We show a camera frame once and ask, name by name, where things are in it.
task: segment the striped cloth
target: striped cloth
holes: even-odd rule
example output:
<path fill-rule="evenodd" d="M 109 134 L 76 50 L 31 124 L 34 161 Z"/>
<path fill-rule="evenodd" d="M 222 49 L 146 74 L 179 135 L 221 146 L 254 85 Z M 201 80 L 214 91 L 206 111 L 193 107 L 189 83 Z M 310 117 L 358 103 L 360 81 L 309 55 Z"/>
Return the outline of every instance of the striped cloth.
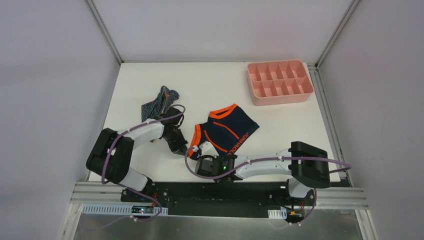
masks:
<path fill-rule="evenodd" d="M 141 121 L 144 122 L 150 117 L 165 113 L 179 97 L 177 91 L 162 86 L 155 100 L 141 105 Z"/>

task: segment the orange trim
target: orange trim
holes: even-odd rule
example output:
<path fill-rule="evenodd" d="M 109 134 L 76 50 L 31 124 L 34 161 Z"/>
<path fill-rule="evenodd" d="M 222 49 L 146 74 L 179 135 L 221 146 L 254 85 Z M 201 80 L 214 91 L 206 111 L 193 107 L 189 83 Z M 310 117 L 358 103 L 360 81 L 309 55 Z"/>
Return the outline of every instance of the orange trim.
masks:
<path fill-rule="evenodd" d="M 194 134 L 193 139 L 191 140 L 190 147 L 193 147 L 194 145 L 199 146 L 200 138 L 201 138 L 202 131 L 200 130 L 200 125 L 196 124 L 194 126 Z M 188 151 L 188 157 L 191 157 L 193 155 L 193 150 Z"/>
<path fill-rule="evenodd" d="M 233 132 L 229 127 L 225 126 L 224 124 L 221 124 L 221 123 L 216 122 L 216 121 L 214 121 L 213 124 L 218 125 L 218 126 L 223 127 L 223 128 L 226 128 L 230 133 L 232 133 L 234 135 L 234 137 L 239 139 L 239 136 L 237 136 L 237 134 L 235 132 Z"/>
<path fill-rule="evenodd" d="M 219 109 L 216 111 L 211 111 L 209 113 L 209 117 L 213 118 L 213 119 L 223 119 L 226 116 L 230 115 L 231 112 L 233 112 L 233 110 L 237 107 L 237 104 L 233 104 L 231 106 L 228 106 L 226 108 L 223 109 Z"/>
<path fill-rule="evenodd" d="M 228 151 L 227 150 L 225 150 L 224 148 L 221 148 L 220 146 L 218 146 L 218 145 L 216 145 L 215 144 L 215 142 L 213 142 L 210 138 L 209 138 L 209 136 L 208 136 L 208 133 L 206 132 L 206 130 L 203 130 L 203 132 L 204 132 L 204 135 L 205 135 L 205 137 L 206 137 L 206 139 L 215 147 L 215 148 L 217 148 L 217 149 L 219 149 L 219 150 L 221 150 L 221 151 L 223 151 L 224 153 L 227 153 Z"/>

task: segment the white work surface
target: white work surface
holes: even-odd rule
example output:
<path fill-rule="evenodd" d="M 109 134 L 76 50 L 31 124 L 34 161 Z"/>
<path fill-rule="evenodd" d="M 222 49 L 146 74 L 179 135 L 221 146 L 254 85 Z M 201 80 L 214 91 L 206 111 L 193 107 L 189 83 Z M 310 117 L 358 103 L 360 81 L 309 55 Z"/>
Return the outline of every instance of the white work surface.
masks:
<path fill-rule="evenodd" d="M 237 150 L 236 155 L 259 155 L 290 148 L 291 142 L 302 141 L 333 154 L 313 93 L 306 102 L 255 106 L 246 79 L 246 62 L 190 63 L 123 63 L 120 67 L 104 128 L 127 129 L 141 123 L 141 106 L 154 100 L 161 86 L 176 90 L 180 97 L 174 104 L 186 107 L 182 134 L 190 142 L 195 124 L 207 121 L 209 112 L 234 103 L 259 125 L 259 128 Z M 189 159 L 194 170 L 196 161 Z M 211 182 L 192 175 L 184 157 L 173 154 L 164 139 L 148 142 L 132 153 L 130 166 L 155 182 Z M 334 163 L 329 169 L 336 169 Z M 262 175 L 244 181 L 286 181 L 287 175 Z M 339 175 L 330 175 L 332 182 Z M 100 181 L 91 173 L 90 181 Z"/>

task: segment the pink plastic container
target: pink plastic container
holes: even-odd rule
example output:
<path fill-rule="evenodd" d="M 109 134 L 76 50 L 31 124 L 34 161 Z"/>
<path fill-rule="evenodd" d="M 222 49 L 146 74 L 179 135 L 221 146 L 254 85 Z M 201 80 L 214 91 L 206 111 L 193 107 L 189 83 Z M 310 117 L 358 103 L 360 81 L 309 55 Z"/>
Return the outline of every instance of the pink plastic container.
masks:
<path fill-rule="evenodd" d="M 301 103 L 314 92 L 300 60 L 250 63 L 247 82 L 256 106 Z"/>

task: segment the white wall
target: white wall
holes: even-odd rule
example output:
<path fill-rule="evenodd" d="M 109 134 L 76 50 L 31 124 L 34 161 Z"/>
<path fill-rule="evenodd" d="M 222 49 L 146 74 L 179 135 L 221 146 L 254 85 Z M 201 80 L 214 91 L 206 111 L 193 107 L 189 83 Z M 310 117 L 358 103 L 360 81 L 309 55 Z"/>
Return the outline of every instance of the white wall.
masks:
<path fill-rule="evenodd" d="M 424 239 L 424 1 L 364 0 L 321 68 L 380 239 Z"/>
<path fill-rule="evenodd" d="M 2 2 L 0 239 L 59 236 L 118 70 L 84 1 Z"/>
<path fill-rule="evenodd" d="M 95 0 L 125 61 L 316 62 L 351 0 Z"/>

